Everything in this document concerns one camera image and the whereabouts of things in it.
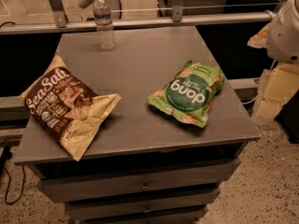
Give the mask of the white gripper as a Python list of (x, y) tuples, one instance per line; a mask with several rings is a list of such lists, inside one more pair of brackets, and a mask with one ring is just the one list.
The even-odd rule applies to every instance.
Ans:
[(265, 49), (279, 62), (273, 70), (264, 70), (253, 106), (252, 121), (264, 126), (299, 90), (299, 0), (287, 0), (270, 24), (266, 24), (247, 45)]

